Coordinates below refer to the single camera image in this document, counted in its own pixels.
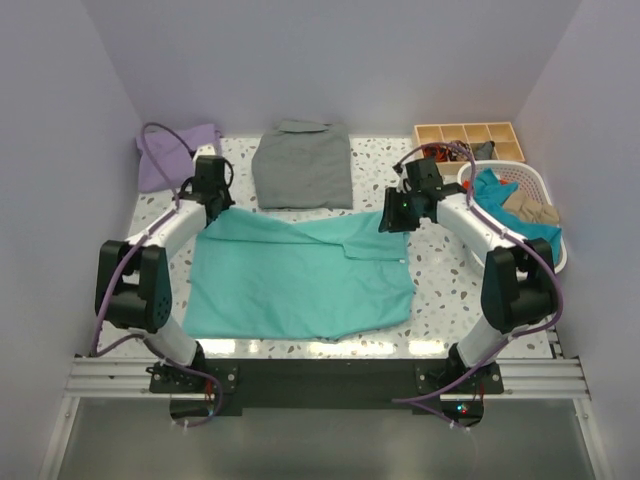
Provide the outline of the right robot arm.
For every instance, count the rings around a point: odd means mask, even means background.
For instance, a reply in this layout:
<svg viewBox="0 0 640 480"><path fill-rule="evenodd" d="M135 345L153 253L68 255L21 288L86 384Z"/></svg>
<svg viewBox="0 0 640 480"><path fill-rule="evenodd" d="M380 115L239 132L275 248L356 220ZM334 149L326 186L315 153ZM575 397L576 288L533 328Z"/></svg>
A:
<svg viewBox="0 0 640 480"><path fill-rule="evenodd" d="M474 200L472 188L445 182L432 158L401 160L393 170L399 182L385 191L380 232L413 232L427 219L484 259L481 316L450 348L433 394L469 392L480 382L480 370L512 340L542 330L546 318L559 320L563 298L552 246L491 219Z"/></svg>

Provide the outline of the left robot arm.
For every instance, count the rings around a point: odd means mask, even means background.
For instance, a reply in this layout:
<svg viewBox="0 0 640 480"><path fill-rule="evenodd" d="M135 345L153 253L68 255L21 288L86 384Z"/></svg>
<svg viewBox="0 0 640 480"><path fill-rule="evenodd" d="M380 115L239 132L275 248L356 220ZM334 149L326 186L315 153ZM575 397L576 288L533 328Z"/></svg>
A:
<svg viewBox="0 0 640 480"><path fill-rule="evenodd" d="M148 370L155 382L180 393L221 391L207 371L202 346L173 318L169 263L234 204L233 179L227 159L196 155L194 175L181 185L176 206L138 234L101 246L92 357L101 357L130 339L140 340L158 358Z"/></svg>

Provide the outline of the teal t shirt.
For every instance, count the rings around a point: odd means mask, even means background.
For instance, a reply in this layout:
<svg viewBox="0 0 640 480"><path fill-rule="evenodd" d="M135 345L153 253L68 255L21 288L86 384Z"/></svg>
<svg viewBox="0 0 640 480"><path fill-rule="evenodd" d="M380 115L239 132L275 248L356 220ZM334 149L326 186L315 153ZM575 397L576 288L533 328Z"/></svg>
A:
<svg viewBox="0 0 640 480"><path fill-rule="evenodd" d="M200 339L338 340L410 317L408 236L378 212L287 223L232 208L196 238L183 328Z"/></svg>

